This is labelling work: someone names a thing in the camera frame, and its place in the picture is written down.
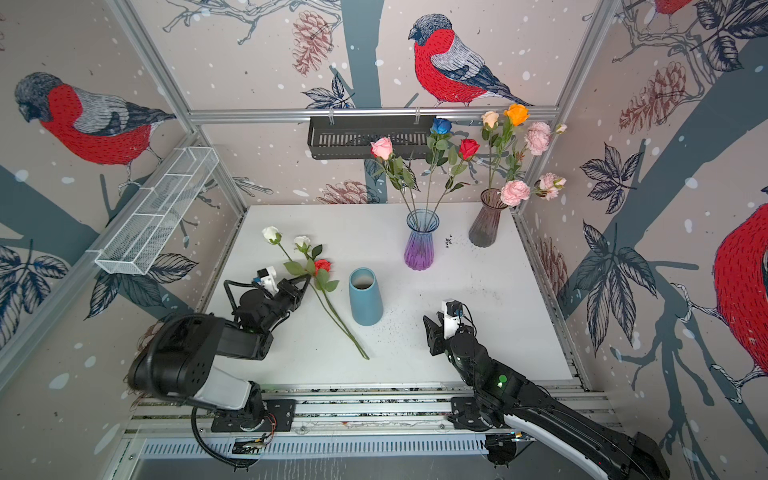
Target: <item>white wire basket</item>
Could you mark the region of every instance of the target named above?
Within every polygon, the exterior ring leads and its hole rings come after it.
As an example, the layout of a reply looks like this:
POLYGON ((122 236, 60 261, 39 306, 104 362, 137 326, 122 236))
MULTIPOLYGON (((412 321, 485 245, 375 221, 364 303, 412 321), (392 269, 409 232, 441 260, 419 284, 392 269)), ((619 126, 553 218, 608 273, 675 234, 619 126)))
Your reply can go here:
POLYGON ((210 147, 181 150, 168 172, 99 253, 107 273, 146 275, 181 218, 200 193, 219 157, 210 147))

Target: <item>bird's red breast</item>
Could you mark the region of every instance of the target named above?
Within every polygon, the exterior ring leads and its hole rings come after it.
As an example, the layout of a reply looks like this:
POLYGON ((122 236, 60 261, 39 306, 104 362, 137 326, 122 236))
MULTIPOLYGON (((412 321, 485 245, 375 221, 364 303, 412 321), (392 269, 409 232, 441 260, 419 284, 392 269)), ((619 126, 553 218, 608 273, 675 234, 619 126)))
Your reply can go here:
POLYGON ((672 15, 693 0, 656 0, 656 11, 665 15, 672 15))
POLYGON ((440 73, 431 60, 433 55, 446 53, 451 48, 454 35, 453 30, 443 28, 435 31, 423 47, 418 43, 414 44, 416 78, 424 89, 439 101, 469 103, 488 92, 451 80, 440 73))
POLYGON ((51 90, 48 105, 53 120, 40 123, 83 160, 103 165, 125 165, 135 160, 149 146, 151 125, 112 137, 77 131, 74 123, 82 115, 83 107, 77 93, 67 84, 51 90))
POLYGON ((768 204, 725 237, 714 264, 717 310, 764 372, 768 372, 768 296, 763 277, 766 251, 768 204))

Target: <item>white table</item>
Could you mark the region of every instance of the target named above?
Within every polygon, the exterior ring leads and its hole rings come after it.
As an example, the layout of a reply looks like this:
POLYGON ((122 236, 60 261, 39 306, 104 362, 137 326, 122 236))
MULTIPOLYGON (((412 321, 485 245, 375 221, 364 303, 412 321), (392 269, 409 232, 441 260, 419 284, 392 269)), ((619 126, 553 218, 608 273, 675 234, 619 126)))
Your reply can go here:
MULTIPOLYGON (((214 365, 262 386, 283 388, 436 387, 461 383, 444 356, 432 357, 426 344, 424 315, 437 320, 441 300, 461 300, 471 309, 478 341, 489 355, 533 381, 570 379, 560 343, 541 298, 517 229, 502 214, 496 243, 478 248, 467 238, 480 204, 443 204, 434 233, 435 262, 422 272, 410 270, 402 255, 409 237, 406 206, 275 205, 248 210, 232 252, 208 306, 231 319, 223 281, 249 283, 258 269, 274 265, 278 277, 290 276, 279 247, 261 230, 273 225, 295 260, 293 238, 309 236, 323 244, 322 258, 333 263, 329 295, 347 326, 371 357, 355 346, 307 290, 301 307, 274 332, 265 360, 217 356, 214 365), (355 323, 349 308, 349 275, 367 266, 376 273, 384 317, 374 326, 355 323)), ((235 300, 245 289, 233 288, 235 300)))

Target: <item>red rose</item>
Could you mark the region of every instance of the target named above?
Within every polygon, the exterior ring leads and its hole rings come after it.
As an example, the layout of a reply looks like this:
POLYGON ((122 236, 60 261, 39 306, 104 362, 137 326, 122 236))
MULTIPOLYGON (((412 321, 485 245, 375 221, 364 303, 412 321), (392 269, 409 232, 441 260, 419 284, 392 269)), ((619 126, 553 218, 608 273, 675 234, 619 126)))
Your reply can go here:
POLYGON ((326 272, 331 272, 331 262, 328 260, 315 260, 315 268, 320 270, 321 268, 325 270, 326 272))
POLYGON ((471 138, 465 138, 462 140, 462 146, 458 149, 458 152, 462 154, 464 160, 469 160, 474 154, 478 153, 480 144, 471 138))

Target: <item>orange rose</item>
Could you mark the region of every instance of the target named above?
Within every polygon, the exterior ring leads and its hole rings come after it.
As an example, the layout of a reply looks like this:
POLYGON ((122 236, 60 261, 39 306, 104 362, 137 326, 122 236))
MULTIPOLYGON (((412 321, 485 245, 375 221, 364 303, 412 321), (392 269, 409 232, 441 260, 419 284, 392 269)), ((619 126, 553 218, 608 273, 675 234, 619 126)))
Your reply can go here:
POLYGON ((517 127, 528 119, 528 109, 520 104, 512 104, 509 106, 509 110, 504 112, 504 115, 517 127))

